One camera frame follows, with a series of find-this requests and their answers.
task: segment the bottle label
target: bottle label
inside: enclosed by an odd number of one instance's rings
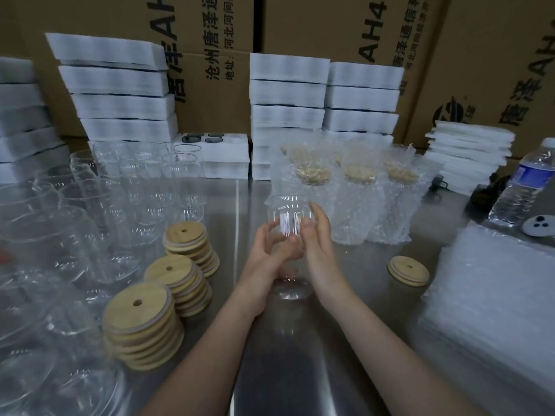
[[[523,187],[543,189],[553,174],[555,171],[549,169],[537,169],[520,164],[510,181]]]

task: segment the stack of bamboo lids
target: stack of bamboo lids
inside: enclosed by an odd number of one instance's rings
[[[155,369],[174,356],[185,335],[170,289],[138,283],[117,294],[102,316],[115,355],[136,371]]]
[[[210,277],[218,270],[220,258],[212,249],[202,223],[187,221],[172,224],[163,236],[167,254],[179,254],[192,259]]]
[[[401,283],[412,287],[426,286],[430,272],[419,261],[405,256],[393,257],[387,264],[389,273]]]
[[[197,315],[212,300],[212,288],[203,271],[190,258],[182,255],[158,258],[148,266],[144,279],[163,283],[170,289],[175,311],[182,318]]]

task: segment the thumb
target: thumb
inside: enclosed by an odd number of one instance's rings
[[[301,220],[301,236],[307,251],[320,248],[316,226],[309,217],[303,217]]]
[[[289,235],[289,237],[281,243],[279,249],[270,255],[268,264],[271,269],[277,270],[288,258],[295,252],[299,246],[299,237]]]

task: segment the metal table surface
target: metal table surface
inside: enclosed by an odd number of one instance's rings
[[[209,279],[212,303],[186,320],[184,343],[170,362],[154,371],[127,373],[129,415],[142,408],[210,325],[240,276],[254,231],[266,220],[264,200],[270,192],[269,182],[207,183],[205,223],[221,260],[220,269]],[[339,264],[355,292],[413,347],[415,341],[428,344],[413,333],[425,288],[399,283],[387,272],[386,263],[395,255],[406,255],[434,274],[441,248],[468,223],[464,213],[468,197],[449,191],[439,195],[426,198],[414,216],[409,244],[335,245]],[[445,377],[456,378],[448,365],[436,367]],[[270,295],[266,311],[254,322],[247,339],[229,414],[352,416],[388,412],[338,325],[314,295],[307,300]]]

